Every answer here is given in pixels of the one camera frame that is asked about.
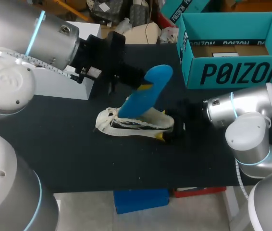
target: screw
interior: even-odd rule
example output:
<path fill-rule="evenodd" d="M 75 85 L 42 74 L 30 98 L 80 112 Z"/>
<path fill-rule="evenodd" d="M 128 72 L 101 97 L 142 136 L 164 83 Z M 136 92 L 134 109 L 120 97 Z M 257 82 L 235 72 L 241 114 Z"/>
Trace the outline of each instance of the screw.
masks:
<path fill-rule="evenodd" d="M 6 176 L 6 173 L 2 170 L 0 170 L 0 177 L 5 177 Z"/>
<path fill-rule="evenodd" d="M 71 32 L 71 29 L 68 26 L 66 26 L 66 25 L 61 26 L 60 29 L 65 34 L 69 34 Z"/>

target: floor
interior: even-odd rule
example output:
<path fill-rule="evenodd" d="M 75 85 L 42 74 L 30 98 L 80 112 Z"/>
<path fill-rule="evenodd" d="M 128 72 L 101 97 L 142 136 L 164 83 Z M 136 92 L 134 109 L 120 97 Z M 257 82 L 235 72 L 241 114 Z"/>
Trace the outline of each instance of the floor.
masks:
<path fill-rule="evenodd" d="M 239 190 L 235 188 L 235 193 L 243 204 Z M 60 200 L 57 231 L 229 231 L 221 193 L 171 198 L 167 206 L 121 215 L 114 209 L 112 192 L 59 193 L 55 197 Z"/>

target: table leg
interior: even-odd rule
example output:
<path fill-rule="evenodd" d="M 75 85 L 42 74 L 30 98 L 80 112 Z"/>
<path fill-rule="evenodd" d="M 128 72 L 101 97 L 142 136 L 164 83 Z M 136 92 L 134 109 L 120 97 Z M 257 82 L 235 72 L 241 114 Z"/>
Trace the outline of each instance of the table leg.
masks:
<path fill-rule="evenodd" d="M 223 199 L 229 218 L 230 231 L 243 231 L 250 223 L 248 201 L 239 209 L 233 187 L 227 187 L 227 190 L 223 192 Z"/>

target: shoe sole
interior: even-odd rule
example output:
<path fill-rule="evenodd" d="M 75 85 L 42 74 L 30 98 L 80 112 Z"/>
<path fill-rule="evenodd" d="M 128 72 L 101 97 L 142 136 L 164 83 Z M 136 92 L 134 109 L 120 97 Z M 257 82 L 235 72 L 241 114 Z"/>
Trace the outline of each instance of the shoe sole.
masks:
<path fill-rule="evenodd" d="M 99 113 L 97 120 L 100 120 L 103 111 Z M 106 127 L 104 130 L 97 128 L 99 131 L 110 135 L 110 136 L 145 136 L 151 138 L 159 138 L 161 133 L 164 132 L 172 132 L 173 128 L 168 130 L 134 130 L 134 129 L 120 129 L 120 128 L 112 128 L 110 125 Z"/>

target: open box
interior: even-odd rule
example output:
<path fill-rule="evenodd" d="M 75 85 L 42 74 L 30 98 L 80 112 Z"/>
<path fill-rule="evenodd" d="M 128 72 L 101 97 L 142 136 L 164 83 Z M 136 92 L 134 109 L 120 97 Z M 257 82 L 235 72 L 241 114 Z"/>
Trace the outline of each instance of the open box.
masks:
<path fill-rule="evenodd" d="M 177 49 L 189 89 L 272 83 L 272 12 L 184 13 Z"/>

